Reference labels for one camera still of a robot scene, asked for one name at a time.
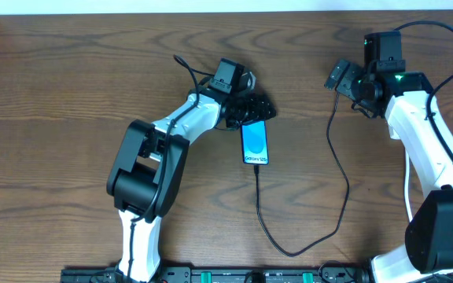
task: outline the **robotic arm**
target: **robotic arm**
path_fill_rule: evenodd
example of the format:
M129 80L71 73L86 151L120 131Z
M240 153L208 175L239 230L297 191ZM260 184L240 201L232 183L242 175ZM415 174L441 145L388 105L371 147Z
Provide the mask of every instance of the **robotic arm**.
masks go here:
M128 127L107 185L123 225L120 281L148 282L156 273L161 219L179 191L189 146L222 119L236 130L276 115L268 97L254 93L255 84L244 66L222 59L214 77L203 79L171 115L153 123L135 120ZM159 161L157 170L140 164L138 156Z
M428 119L433 92L421 72L405 72L399 31L365 36L365 68L340 60L325 86L353 100L369 118L387 120L391 138L400 139L421 181L425 201L405 233L405 244L370 262L374 282L418 281L453 272L453 160ZM432 119L453 153L453 136L436 99Z

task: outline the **phone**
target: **phone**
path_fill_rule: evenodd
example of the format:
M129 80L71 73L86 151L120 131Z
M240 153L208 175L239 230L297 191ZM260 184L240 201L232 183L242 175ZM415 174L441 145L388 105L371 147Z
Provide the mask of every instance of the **phone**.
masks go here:
M265 121L241 127L242 153L245 164L268 164L267 128Z

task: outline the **wooden surface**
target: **wooden surface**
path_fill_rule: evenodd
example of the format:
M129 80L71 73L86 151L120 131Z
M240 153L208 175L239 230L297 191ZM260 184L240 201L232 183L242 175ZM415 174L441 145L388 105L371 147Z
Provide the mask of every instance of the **wooden surface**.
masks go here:
M242 13L0 17L0 282L58 281L67 266L121 257L121 225L105 182L133 119L164 117L192 87L172 60L213 72L221 57L249 66L279 116L267 123L261 169L268 228L290 251L336 225L345 184L326 143L338 58L363 62L363 36L453 12ZM433 85L453 72L453 37L403 31L408 70ZM453 82L438 95L453 132ZM190 148L180 194L164 218L163 258L197 266L318 266L363 261L403 243L403 146L384 120L342 98L331 139L351 181L337 235L289 259L255 213L240 134L211 131ZM422 202L411 181L412 206Z

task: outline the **phone screen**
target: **phone screen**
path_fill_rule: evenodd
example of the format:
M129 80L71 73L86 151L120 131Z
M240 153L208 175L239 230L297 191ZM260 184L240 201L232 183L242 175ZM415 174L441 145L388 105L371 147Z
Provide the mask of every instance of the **phone screen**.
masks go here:
M242 126L242 152L246 164L268 164L267 129L265 121Z

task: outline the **blue screen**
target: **blue screen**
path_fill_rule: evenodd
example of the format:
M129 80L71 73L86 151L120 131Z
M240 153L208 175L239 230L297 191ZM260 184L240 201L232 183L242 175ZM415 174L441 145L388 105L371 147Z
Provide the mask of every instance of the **blue screen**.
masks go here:
M268 164L265 121L242 126L242 149L247 164Z

